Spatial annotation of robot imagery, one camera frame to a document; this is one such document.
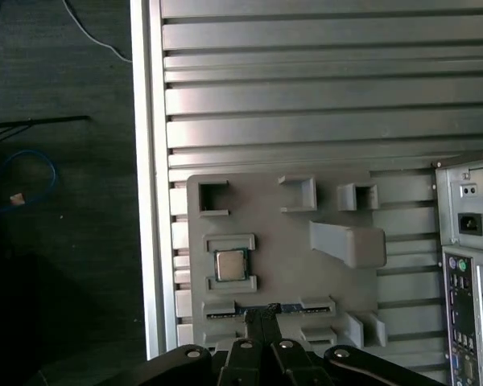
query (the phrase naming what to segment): metal slotted wall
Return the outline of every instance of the metal slotted wall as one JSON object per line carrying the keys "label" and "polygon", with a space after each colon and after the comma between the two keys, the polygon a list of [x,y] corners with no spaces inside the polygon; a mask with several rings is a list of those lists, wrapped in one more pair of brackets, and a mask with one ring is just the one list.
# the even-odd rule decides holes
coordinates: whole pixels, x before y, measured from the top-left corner
{"label": "metal slotted wall", "polygon": [[389,253],[371,351],[445,380],[430,163],[483,149],[483,0],[131,4],[148,356],[192,338],[190,175],[354,164]]}

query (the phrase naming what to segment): blue cable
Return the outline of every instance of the blue cable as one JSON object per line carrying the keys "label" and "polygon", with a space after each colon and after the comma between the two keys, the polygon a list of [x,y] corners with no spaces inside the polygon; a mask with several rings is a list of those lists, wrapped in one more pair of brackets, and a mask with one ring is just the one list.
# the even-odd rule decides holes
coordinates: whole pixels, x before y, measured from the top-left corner
{"label": "blue cable", "polygon": [[51,161],[49,157],[47,157],[45,154],[41,153],[40,151],[37,150],[20,150],[18,153],[14,153],[11,155],[4,163],[0,166],[0,177],[2,177],[3,172],[5,169],[9,166],[9,164],[14,160],[15,158],[21,157],[23,155],[34,155],[38,158],[41,158],[44,160],[50,169],[52,170],[52,180],[50,182],[50,185],[45,189],[44,192],[41,194],[37,195],[33,199],[29,199],[28,201],[25,201],[25,204],[23,205],[8,205],[6,207],[1,207],[0,208],[0,214],[5,213],[7,211],[13,211],[16,209],[20,209],[21,207],[25,207],[26,205],[30,205],[32,203],[38,203],[39,201],[43,200],[47,195],[49,195],[53,190],[54,187],[56,186],[56,181],[57,181],[57,172],[56,172],[56,166],[54,165],[54,162]]}

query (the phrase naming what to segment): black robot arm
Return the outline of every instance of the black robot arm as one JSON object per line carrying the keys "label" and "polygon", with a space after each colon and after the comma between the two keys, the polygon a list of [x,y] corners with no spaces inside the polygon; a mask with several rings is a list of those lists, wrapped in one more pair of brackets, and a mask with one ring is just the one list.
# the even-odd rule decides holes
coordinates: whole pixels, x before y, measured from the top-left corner
{"label": "black robot arm", "polygon": [[211,355],[196,345],[178,347],[100,385],[442,386],[355,347],[335,346],[321,358],[281,336],[275,310],[248,311],[245,337],[229,349]]}

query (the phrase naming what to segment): white cable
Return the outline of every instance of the white cable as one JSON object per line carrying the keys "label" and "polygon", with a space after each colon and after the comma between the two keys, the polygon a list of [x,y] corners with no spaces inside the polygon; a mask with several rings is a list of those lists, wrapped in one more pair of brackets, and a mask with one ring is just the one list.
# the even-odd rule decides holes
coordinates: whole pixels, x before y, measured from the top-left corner
{"label": "white cable", "polygon": [[39,373],[39,376],[41,376],[41,379],[43,380],[43,383],[45,384],[45,386],[48,386],[47,378],[45,377],[43,372],[41,370],[38,370],[38,373]]}
{"label": "white cable", "polygon": [[78,19],[78,17],[76,16],[75,14],[75,11],[70,7],[70,5],[68,4],[68,0],[63,0],[63,4],[64,4],[64,8],[66,8],[66,11],[68,12],[68,14],[72,17],[73,21],[75,22],[75,24],[79,27],[79,29],[82,31],[82,33],[84,35],[86,35],[88,37],[89,40],[91,40],[92,42],[94,42],[95,44],[98,44],[99,46],[103,46],[105,48],[109,48],[112,52],[114,52],[114,54],[120,58],[121,60],[123,60],[124,62],[127,62],[127,63],[132,63],[132,60],[130,59],[127,59],[124,55],[122,55],[120,53],[119,50],[117,50],[115,47],[111,46],[110,44],[106,44],[106,43],[103,43],[101,42],[100,40],[96,40],[94,37],[92,37],[90,35],[89,32],[86,31],[86,29],[84,28],[84,26],[82,25],[81,21]]}

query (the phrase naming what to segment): dark gray carpet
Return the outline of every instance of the dark gray carpet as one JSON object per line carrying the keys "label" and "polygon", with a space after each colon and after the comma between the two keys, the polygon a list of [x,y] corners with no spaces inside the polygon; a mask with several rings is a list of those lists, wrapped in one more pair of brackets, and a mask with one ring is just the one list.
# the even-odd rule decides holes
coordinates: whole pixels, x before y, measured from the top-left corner
{"label": "dark gray carpet", "polygon": [[[89,31],[130,53],[127,0],[73,0]],[[35,256],[37,347],[48,384],[88,385],[145,358],[131,66],[89,42],[60,0],[6,0],[0,13],[0,121],[89,115],[0,144],[0,162],[42,150],[60,181],[42,203],[0,217],[15,255]],[[0,199],[33,195],[45,166],[18,160]],[[44,384],[36,376],[29,385]]]}

